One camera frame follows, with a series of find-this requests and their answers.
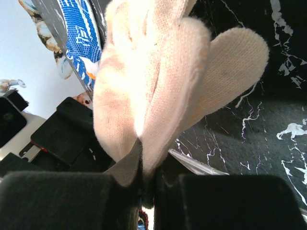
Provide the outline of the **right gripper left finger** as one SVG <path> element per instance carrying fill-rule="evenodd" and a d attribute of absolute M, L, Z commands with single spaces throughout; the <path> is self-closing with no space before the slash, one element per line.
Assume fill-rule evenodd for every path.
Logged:
<path fill-rule="evenodd" d="M 142 142 L 103 173 L 19 171 L 0 183 L 3 230 L 135 230 Z"/>

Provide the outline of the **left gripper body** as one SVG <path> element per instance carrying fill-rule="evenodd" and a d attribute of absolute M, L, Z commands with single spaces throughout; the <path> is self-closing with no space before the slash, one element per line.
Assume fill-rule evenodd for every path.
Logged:
<path fill-rule="evenodd" d="M 9 153 L 0 160 L 0 174 L 13 171 L 98 172 L 114 165 L 93 131 L 93 113 L 71 97 L 31 135 L 40 148 L 31 160 Z"/>

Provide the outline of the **cream knit glove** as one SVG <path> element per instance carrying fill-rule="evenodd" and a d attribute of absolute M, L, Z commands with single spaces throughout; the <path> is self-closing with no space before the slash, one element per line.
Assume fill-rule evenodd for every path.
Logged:
<path fill-rule="evenodd" d="M 193 0 L 113 0 L 93 94 L 94 131 L 114 160 L 142 141 L 151 178 L 176 138 L 255 85 L 268 64 L 248 28 L 211 37 Z"/>

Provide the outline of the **blue dotted glove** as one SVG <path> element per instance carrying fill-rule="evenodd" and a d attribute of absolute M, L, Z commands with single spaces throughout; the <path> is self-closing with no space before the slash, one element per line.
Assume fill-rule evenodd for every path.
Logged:
<path fill-rule="evenodd" d="M 88 90 L 94 89 L 101 42 L 91 4 L 87 0 L 59 0 L 67 32 L 66 56 Z"/>

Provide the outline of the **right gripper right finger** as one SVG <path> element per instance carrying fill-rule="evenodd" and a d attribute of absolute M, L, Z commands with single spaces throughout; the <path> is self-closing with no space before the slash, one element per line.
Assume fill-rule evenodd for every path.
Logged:
<path fill-rule="evenodd" d="M 162 167 L 156 175 L 157 230 L 304 230 L 294 194 L 272 175 L 196 175 Z"/>

